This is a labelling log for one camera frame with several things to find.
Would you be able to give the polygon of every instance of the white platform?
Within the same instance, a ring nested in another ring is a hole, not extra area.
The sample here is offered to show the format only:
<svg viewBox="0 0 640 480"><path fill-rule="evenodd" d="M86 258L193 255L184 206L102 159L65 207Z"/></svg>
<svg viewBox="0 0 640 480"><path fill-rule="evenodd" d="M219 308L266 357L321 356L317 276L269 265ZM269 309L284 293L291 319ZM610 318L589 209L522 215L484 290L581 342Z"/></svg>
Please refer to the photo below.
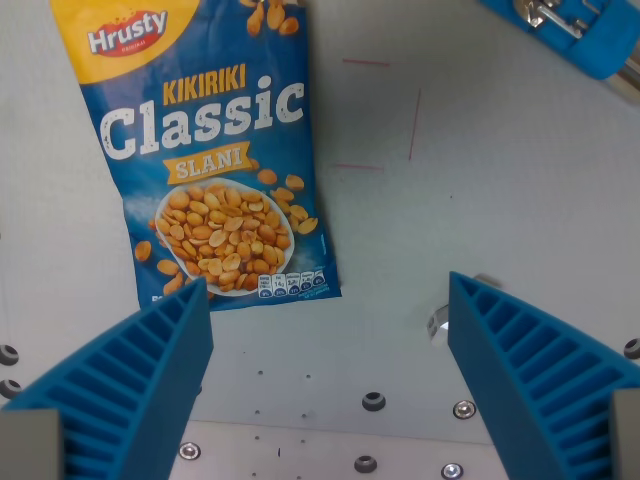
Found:
<svg viewBox="0 0 640 480"><path fill-rule="evenodd" d="M469 393L426 336L448 272L490 274L618 351L640 336L640 114L477 3L313 3L316 169L344 297L214 315L193 419L489 443L479 416L453 418ZM138 306L120 198L44 0L2 3L0 65L0 342L21 354L0 378L26 386ZM360 406L374 390L378 414Z"/></svg>

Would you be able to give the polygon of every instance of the screw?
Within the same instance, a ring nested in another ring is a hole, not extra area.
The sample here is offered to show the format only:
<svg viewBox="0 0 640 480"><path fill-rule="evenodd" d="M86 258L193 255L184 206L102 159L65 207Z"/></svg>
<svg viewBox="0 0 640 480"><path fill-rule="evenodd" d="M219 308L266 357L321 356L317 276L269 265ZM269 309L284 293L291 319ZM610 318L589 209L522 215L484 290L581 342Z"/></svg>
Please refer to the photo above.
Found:
<svg viewBox="0 0 640 480"><path fill-rule="evenodd" d="M464 470L462 465L457 463L448 463L444 467L442 467L442 471L440 472L442 478L446 478L448 480L457 480L458 478L462 478L464 475Z"/></svg>
<svg viewBox="0 0 640 480"><path fill-rule="evenodd" d="M180 445L180 456L185 460L196 460L200 456L200 447L192 442Z"/></svg>
<svg viewBox="0 0 640 480"><path fill-rule="evenodd" d="M462 400L453 407L453 414L460 420L467 420L476 414L476 405L469 400Z"/></svg>

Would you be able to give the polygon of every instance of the ribbed blue pad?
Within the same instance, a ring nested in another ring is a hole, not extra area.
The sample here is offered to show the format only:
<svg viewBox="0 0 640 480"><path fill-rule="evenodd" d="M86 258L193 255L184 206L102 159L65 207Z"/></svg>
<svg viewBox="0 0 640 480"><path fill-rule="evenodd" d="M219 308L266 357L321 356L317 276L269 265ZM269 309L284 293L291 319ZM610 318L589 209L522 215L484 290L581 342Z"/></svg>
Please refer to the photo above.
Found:
<svg viewBox="0 0 640 480"><path fill-rule="evenodd" d="M570 325L451 273L449 346L511 480L612 478L614 390L640 369Z"/></svg>
<svg viewBox="0 0 640 480"><path fill-rule="evenodd" d="M212 351L198 280L100 335L3 410L60 412L67 480L166 479Z"/></svg>

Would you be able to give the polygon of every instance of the yellow label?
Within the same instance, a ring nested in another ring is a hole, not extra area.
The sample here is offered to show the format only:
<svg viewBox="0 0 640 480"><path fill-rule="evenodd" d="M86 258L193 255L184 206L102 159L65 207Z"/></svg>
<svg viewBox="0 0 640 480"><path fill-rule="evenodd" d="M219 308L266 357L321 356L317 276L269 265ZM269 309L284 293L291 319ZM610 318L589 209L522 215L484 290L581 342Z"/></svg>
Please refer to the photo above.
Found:
<svg viewBox="0 0 640 480"><path fill-rule="evenodd" d="M131 72L182 35L199 0L51 0L81 84Z"/></svg>
<svg viewBox="0 0 640 480"><path fill-rule="evenodd" d="M235 170L250 170L251 160L247 157L249 142L232 143L212 148L195 155L164 160L169 170L169 185L193 182Z"/></svg>

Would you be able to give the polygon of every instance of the nutrition icons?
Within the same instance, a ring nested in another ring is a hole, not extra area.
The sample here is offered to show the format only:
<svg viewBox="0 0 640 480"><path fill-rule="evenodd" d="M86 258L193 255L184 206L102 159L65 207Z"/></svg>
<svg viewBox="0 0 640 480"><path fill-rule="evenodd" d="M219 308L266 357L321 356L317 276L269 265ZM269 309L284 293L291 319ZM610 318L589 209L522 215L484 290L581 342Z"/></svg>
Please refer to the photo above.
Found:
<svg viewBox="0 0 640 480"><path fill-rule="evenodd" d="M260 298L284 297L307 292L324 285L326 280L322 270L317 272L260 275L258 296Z"/></svg>

